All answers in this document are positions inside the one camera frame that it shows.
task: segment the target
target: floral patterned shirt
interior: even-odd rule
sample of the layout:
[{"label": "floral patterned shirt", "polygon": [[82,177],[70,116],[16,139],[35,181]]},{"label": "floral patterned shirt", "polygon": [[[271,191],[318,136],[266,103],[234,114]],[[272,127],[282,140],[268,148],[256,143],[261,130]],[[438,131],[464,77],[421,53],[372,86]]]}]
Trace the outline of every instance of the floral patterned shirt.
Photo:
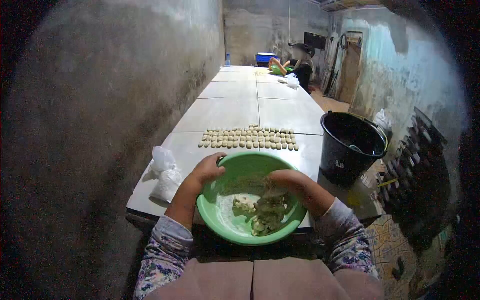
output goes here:
[{"label": "floral patterned shirt", "polygon": [[[315,234],[331,247],[328,268],[357,269],[378,279],[363,225],[340,200],[315,220]],[[167,216],[162,216],[145,248],[133,298],[141,300],[158,287],[177,280],[189,260],[192,234]]]}]

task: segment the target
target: doorway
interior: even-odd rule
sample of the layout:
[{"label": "doorway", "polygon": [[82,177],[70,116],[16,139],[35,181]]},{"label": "doorway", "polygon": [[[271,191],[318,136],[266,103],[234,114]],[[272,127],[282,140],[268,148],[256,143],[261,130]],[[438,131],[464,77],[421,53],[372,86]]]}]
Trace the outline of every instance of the doorway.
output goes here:
[{"label": "doorway", "polygon": [[357,80],[360,74],[360,54],[361,41],[363,33],[361,32],[347,32],[344,45],[345,55],[342,62],[342,70],[340,72],[340,89],[336,95],[335,100],[351,104],[355,96],[357,88]]}]

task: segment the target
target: green plastic basin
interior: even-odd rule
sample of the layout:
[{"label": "green plastic basin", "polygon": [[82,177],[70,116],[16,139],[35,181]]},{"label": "green plastic basin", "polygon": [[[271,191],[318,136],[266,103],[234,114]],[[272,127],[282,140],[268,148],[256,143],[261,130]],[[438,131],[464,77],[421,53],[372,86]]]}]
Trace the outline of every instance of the green plastic basin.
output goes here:
[{"label": "green plastic basin", "polygon": [[[275,170],[296,170],[296,168],[271,154],[250,151],[228,155],[218,165],[219,167],[224,166],[227,171],[222,177],[204,186],[202,194],[197,198],[197,207],[207,226],[222,238],[245,246],[266,245],[288,236],[297,229],[305,218],[307,210],[298,202],[295,196],[291,196],[290,203],[292,209],[287,214],[288,219],[284,226],[277,232],[257,237],[254,237],[251,233],[247,234],[247,230],[251,231],[252,221],[247,217],[241,216],[235,217],[232,220],[232,224],[245,228],[243,233],[239,234],[232,228],[225,226],[221,221],[220,208],[216,203],[218,194],[222,196],[234,193],[256,194],[255,191],[260,192],[260,190],[263,190],[262,179],[266,175]],[[239,184],[239,182],[250,182],[249,180],[251,183]]]},{"label": "green plastic basin", "polygon": [[[285,70],[287,71],[293,71],[292,68],[286,67]],[[281,75],[283,76],[282,72],[280,71],[280,68],[278,66],[272,66],[272,73],[273,75]]]}]

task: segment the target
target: white plastic bag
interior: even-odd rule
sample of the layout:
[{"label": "white plastic bag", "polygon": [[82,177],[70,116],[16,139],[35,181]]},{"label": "white plastic bag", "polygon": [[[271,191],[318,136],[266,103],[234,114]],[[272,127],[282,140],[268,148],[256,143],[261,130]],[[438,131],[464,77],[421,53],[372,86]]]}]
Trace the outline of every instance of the white plastic bag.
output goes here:
[{"label": "white plastic bag", "polygon": [[285,78],[287,79],[287,85],[289,87],[293,88],[294,90],[298,89],[298,87],[300,86],[300,81],[297,79],[296,74],[290,73],[285,76]]},{"label": "white plastic bag", "polygon": [[173,196],[183,182],[180,170],[177,168],[175,158],[170,150],[156,146],[153,148],[152,155],[151,169],[158,182],[150,196],[171,203]]}]

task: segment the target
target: gray wall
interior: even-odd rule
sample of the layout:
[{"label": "gray wall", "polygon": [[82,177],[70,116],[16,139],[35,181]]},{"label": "gray wall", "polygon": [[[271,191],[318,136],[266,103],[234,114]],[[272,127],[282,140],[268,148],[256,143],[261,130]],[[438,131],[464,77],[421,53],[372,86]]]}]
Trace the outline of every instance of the gray wall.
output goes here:
[{"label": "gray wall", "polygon": [[50,12],[2,106],[2,220],[29,274],[19,282],[47,298],[131,297],[145,241],[125,205],[152,147],[224,62],[221,0],[81,0]]},{"label": "gray wall", "polygon": [[[257,52],[273,52],[283,62],[291,58],[288,0],[224,0],[223,5],[225,49],[231,54],[233,65],[255,64]],[[327,28],[328,14],[317,5],[290,0],[292,43],[303,43],[305,31],[326,36]]]},{"label": "gray wall", "polygon": [[[360,76],[350,111],[373,120],[382,108],[388,109],[394,122],[389,151],[394,153],[411,126],[414,107],[422,110],[448,140],[444,157],[452,185],[450,201],[455,203],[458,137],[466,126],[466,114],[463,83],[445,40],[432,28],[386,8],[332,14],[331,34],[341,36],[346,31],[363,32]],[[340,48],[335,72],[342,68],[344,53]]]}]

